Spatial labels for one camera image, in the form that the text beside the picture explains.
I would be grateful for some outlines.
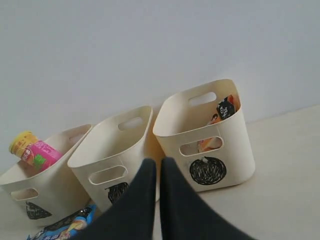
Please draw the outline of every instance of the white plastic basket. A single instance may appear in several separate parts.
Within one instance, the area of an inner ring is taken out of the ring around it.
[[[68,161],[101,211],[129,186],[144,158],[158,160],[160,146],[150,124],[153,109],[142,106],[97,124]]]
[[[216,100],[191,106],[190,101],[214,93]],[[176,93],[162,105],[153,133],[164,153],[173,157],[184,177],[197,192],[237,185],[248,180],[255,171],[255,162],[240,103],[229,118],[206,125],[217,104],[229,95],[238,96],[232,80],[213,81]],[[181,146],[218,137],[222,146],[190,155]]]
[[[45,140],[63,156],[43,172],[36,174],[34,168],[19,161],[0,177],[0,185],[36,226],[53,224],[89,201],[67,161],[91,129],[87,124]]]

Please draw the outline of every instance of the blue snack package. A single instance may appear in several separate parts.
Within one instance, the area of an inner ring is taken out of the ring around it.
[[[27,240],[68,240],[92,222],[96,208],[95,204],[88,205],[54,224],[46,226],[34,237],[28,236]]]

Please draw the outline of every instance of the yellow can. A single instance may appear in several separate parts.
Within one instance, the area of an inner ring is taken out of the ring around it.
[[[33,135],[31,131],[23,131],[11,142],[9,151],[10,153],[21,158],[26,150],[26,147],[38,141],[39,139],[35,135]]]

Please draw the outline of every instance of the snack bag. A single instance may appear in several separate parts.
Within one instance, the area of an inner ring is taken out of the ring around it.
[[[95,204],[91,204],[52,225],[46,226],[33,238],[29,236],[27,240],[68,240],[92,222],[96,208]]]
[[[221,102],[218,103],[216,109],[213,112],[213,116],[211,121],[209,121],[206,126],[211,124],[216,124],[231,117],[233,114],[237,112],[239,108],[239,103],[237,99],[229,95]],[[222,146],[222,140],[219,137],[210,137],[204,140],[200,140],[198,142],[198,152],[203,153],[210,150],[218,149]]]

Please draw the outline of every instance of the beige floor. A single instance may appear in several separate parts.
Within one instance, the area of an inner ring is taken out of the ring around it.
[[[254,176],[200,196],[257,239],[320,239],[319,118],[320,105],[249,124]],[[37,231],[4,192],[0,203],[0,240],[24,240]],[[161,239],[158,206],[155,240]]]

